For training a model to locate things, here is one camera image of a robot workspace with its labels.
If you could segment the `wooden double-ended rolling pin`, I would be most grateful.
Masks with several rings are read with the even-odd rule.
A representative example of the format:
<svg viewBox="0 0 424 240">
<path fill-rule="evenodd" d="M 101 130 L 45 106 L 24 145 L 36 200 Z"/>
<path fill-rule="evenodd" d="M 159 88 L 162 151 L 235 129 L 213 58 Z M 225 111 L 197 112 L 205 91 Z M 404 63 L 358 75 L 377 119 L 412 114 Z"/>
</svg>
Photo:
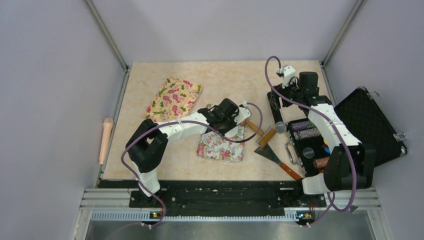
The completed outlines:
<svg viewBox="0 0 424 240">
<path fill-rule="evenodd" d="M 249 127 L 257 135 L 259 135 L 259 139 L 256 141 L 256 143 L 260 148 L 264 148 L 277 133 L 277 131 L 273 127 L 269 127 L 267 130 L 262 130 L 250 120 L 244 120 L 242 122 L 242 125 Z"/>
</svg>

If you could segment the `metal scraper with red handle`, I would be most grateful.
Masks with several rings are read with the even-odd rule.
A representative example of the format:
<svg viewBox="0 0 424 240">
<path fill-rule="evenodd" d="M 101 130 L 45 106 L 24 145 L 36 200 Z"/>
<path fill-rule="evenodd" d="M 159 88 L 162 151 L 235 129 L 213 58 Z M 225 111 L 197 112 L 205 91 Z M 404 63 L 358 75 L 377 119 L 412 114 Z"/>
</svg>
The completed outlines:
<svg viewBox="0 0 424 240">
<path fill-rule="evenodd" d="M 280 160 L 277 154 L 272 150 L 269 144 L 265 146 L 258 146 L 254 152 L 274 163 L 276 163 L 281 169 L 283 169 L 287 174 L 289 174 L 294 180 L 301 180 L 303 177 L 292 170 L 288 165 Z"/>
</svg>

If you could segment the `white dough piece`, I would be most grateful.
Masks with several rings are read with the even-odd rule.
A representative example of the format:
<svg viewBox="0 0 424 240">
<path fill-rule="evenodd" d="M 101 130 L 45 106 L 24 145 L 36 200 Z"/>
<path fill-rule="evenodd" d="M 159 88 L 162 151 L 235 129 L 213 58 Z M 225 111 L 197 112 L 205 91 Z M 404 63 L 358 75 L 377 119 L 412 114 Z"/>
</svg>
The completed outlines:
<svg viewBox="0 0 424 240">
<path fill-rule="evenodd" d="M 238 125 L 232 130 L 228 131 L 225 134 L 225 137 L 231 140 L 240 141 L 243 140 L 246 134 L 245 126 Z"/>
</svg>

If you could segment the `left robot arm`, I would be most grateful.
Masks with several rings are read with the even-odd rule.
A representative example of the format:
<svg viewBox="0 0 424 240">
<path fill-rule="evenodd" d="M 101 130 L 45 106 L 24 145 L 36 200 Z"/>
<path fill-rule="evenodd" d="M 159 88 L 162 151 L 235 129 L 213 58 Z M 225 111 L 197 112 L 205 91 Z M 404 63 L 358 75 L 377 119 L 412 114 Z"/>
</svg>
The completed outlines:
<svg viewBox="0 0 424 240">
<path fill-rule="evenodd" d="M 141 200 L 149 207 L 160 202 L 157 168 L 168 144 L 213 131 L 230 138 L 251 115 L 246 103 L 237 105 L 225 98 L 218 105 L 201 108 L 186 117 L 163 122 L 154 122 L 150 118 L 144 120 L 125 146 L 125 152 L 134 164 L 131 171 L 142 184 Z"/>
</svg>

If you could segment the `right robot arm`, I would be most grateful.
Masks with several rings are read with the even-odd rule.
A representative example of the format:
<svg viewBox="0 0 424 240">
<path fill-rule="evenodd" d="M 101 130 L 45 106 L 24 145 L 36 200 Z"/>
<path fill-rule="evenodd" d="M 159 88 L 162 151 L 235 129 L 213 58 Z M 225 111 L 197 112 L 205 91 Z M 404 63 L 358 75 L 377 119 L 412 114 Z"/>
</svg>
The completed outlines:
<svg viewBox="0 0 424 240">
<path fill-rule="evenodd" d="M 370 188 L 376 150 L 355 137 L 336 114 L 330 99 L 320 95 L 318 74 L 303 71 L 297 75 L 288 65 L 276 74 L 282 82 L 273 92 L 281 98 L 283 107 L 297 105 L 314 124 L 330 151 L 324 171 L 301 181 L 302 187 L 293 192 L 294 202 L 307 206 L 315 194 Z"/>
</svg>

